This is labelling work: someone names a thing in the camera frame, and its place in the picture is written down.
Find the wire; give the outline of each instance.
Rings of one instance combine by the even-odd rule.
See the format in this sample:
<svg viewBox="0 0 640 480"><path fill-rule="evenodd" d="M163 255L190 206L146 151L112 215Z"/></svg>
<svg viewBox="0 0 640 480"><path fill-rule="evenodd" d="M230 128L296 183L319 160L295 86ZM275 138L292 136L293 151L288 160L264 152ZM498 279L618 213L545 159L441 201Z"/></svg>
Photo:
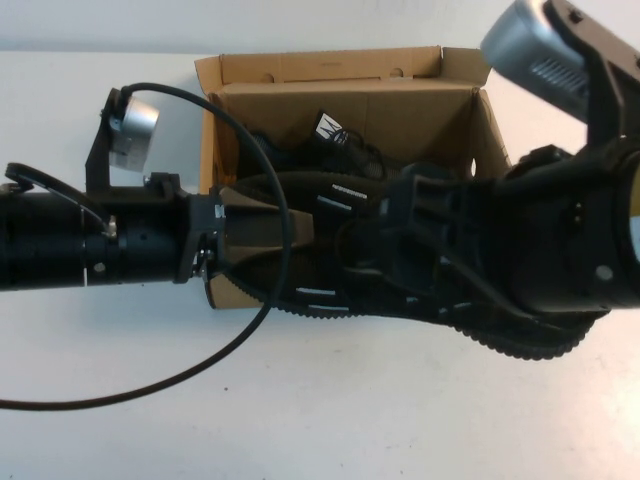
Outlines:
<svg viewBox="0 0 640 480"><path fill-rule="evenodd" d="M260 311L256 314L254 319L247 325L247 327L240 332L240 334L231 340L225 347L221 350L207 358L206 360L200 362L199 364L181 372L177 375L174 375L165 380L161 380L157 383L148 385L146 387L138 388L136 390L131 390L129 392L119 393L115 395L109 395L105 397L99 398L91 398L86 400L75 400L68 402L29 402L29 401L18 401L18 400L0 400L0 409L5 410L26 410L26 411L69 411L69 410L86 410L89 408L98 408L105 407L107 405L114 405L116 403L127 402L129 400L134 400L136 398L141 398L147 395L151 395L152 393L157 393L161 390L165 390L167 388L178 385L179 383L188 380L199 373L204 372L209 367L212 367L220 360L227 357L230 353L236 350L240 345L242 345L245 340L247 340L253 332L257 330L262 321L265 319L269 310L273 307L274 303L280 296L282 288L284 287L284 282L287 277L287 272L289 268L289 259L291 258L291 239L292 239L292 230L291 230L291 220L289 218L289 209L287 207L287 200L284 196L284 191L282 190L282 186L278 181L278 177L276 175L275 170L271 166L269 159L262 151L258 143L255 141L253 136L249 133L249 131L235 118L229 115L227 112L212 104L211 102L198 97L192 93L186 92L184 90L169 87L166 85L160 85L156 83L136 83L129 85L128 87L123 87L121 90L122 98L124 101L128 101L129 97L134 92L139 91L153 91L160 92L167 95L171 95L174 97L181 98L188 102L194 103L199 107L208 110L213 115L216 115L223 122L229 125L238 135L240 141L242 141L245 146L250 150L251 154L255 156L256 160L260 163L264 173L273 188L273 193L276 199L276 203L278 204L278 208L280 209L280 218L282 225L282 257L280 264L280 272L278 275L278 280L276 281L273 290L269 294L267 301L263 304Z"/></svg>

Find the cardboard box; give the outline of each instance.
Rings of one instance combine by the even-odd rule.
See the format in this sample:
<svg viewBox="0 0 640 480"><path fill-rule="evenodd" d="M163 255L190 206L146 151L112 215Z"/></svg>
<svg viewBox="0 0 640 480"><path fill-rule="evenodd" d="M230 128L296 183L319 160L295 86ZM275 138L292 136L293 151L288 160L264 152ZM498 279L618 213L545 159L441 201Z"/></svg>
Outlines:
<svg viewBox="0 0 640 480"><path fill-rule="evenodd" d="M196 62L204 93L282 148L306 140L318 111L359 132L383 154L410 164L430 159L461 177L496 177L509 160L482 89L490 67L479 50L441 47L265 55ZM205 112L200 191L236 179L233 132ZM224 277L216 307L258 305Z"/></svg>

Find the bolt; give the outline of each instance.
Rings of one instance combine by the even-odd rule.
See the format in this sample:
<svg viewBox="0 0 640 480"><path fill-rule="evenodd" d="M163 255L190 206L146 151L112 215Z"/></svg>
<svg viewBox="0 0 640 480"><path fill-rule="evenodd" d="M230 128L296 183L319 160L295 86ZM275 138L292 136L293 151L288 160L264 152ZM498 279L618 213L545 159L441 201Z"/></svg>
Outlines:
<svg viewBox="0 0 640 480"><path fill-rule="evenodd" d="M569 11L569 20L571 20L573 23L580 23L582 20L584 20L584 16L582 15L582 12L580 10L573 8Z"/></svg>
<svg viewBox="0 0 640 480"><path fill-rule="evenodd" d="M610 282L613 280L613 270L607 265L600 265L596 268L596 277L603 282Z"/></svg>

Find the black cylinder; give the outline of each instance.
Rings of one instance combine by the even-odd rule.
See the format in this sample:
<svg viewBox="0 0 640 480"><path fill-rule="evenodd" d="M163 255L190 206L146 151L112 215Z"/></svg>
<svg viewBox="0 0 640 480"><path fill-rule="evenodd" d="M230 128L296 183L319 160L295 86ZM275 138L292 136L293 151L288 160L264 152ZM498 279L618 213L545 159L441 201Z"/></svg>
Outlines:
<svg viewBox="0 0 640 480"><path fill-rule="evenodd" d="M92 200L116 217L115 240L54 194L0 195L0 289L174 280L180 253L175 199L115 188Z"/></svg>

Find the white table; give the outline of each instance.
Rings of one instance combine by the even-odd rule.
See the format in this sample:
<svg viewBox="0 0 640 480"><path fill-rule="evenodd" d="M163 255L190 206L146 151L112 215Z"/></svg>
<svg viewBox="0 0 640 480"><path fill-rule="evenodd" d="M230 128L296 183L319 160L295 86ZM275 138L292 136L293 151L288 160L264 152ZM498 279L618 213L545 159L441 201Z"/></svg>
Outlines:
<svg viewBox="0 0 640 480"><path fill-rule="evenodd" d="M0 53L0 167L24 162L83 187L109 89L198 92L195 58ZM582 144L584 127L564 114L497 76L487 88L512 158ZM200 112L147 98L162 110L149 168L195 185ZM253 314L211 311L198 281L3 293L0 310L0 395L34 400L158 380ZM639 345L634 312L542 363L418 322L272 313L238 352L167 392L78 413L0 412L0 479L638 478Z"/></svg>

